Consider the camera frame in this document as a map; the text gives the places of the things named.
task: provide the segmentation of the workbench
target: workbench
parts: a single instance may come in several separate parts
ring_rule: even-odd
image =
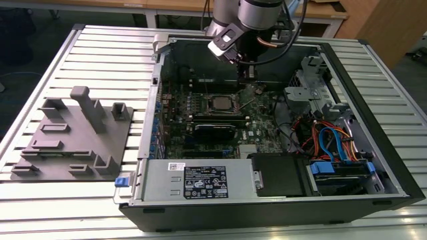
[[[346,224],[298,225],[171,233],[141,232],[119,211],[129,188],[113,182],[9,182],[39,122],[44,98],[64,98],[73,86],[88,86],[89,97],[103,106],[124,102],[135,108],[121,172],[137,167],[137,148],[144,128],[148,90],[158,33],[199,36],[199,31],[133,27],[76,26],[55,56],[17,118],[0,143],[1,239],[412,239],[427,236],[427,200],[399,210],[376,212]],[[303,42],[328,42],[390,138],[403,162],[427,194],[427,116],[384,67],[368,45],[358,40],[300,37]],[[338,97],[346,99],[332,81]]]
[[[29,8],[47,10],[69,10],[85,12],[107,12],[125,14],[144,14],[147,27],[159,27],[159,15],[202,17],[204,0],[15,0],[0,1],[0,7]],[[214,11],[214,1],[210,4],[210,12]],[[299,21],[302,6],[299,6],[294,20]],[[342,26],[343,20],[348,18],[347,12],[335,11],[330,4],[308,2],[304,23],[327,25],[323,38],[334,38]]]

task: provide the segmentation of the blue latch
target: blue latch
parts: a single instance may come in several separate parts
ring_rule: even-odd
[[[116,188],[128,188],[129,187],[129,177],[117,177],[113,181]]]
[[[160,109],[162,109],[162,103],[158,101],[158,102],[155,103],[155,112],[156,112],[156,113],[160,112]]]
[[[371,174],[375,173],[374,163],[371,163],[371,162],[368,161],[366,165],[367,165],[367,169],[368,169],[370,173],[371,173]]]
[[[332,174],[335,173],[332,163],[330,161],[316,161],[310,165],[312,174]]]

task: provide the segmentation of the barcode sticker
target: barcode sticker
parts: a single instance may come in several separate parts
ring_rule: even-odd
[[[141,7],[143,7],[143,4],[124,3],[123,5],[124,5],[125,7],[137,7],[137,8],[141,8]]]
[[[346,19],[347,16],[340,16],[340,15],[331,15],[332,19]]]
[[[186,163],[184,162],[170,162],[167,170],[170,171],[184,171]]]

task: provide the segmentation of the power supply label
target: power supply label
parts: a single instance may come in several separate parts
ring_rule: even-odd
[[[228,198],[226,166],[184,167],[184,198]]]

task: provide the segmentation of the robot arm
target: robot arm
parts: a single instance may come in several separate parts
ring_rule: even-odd
[[[308,0],[303,1],[306,10]],[[215,0],[214,19],[206,32],[214,37],[208,48],[218,59],[238,65],[240,80],[256,79],[256,64],[251,63],[258,62],[259,55],[268,48],[287,46],[275,45],[270,41],[280,28],[292,31],[290,15],[298,4],[299,0]],[[278,20],[282,8],[286,10],[288,23],[283,21],[280,25]]]

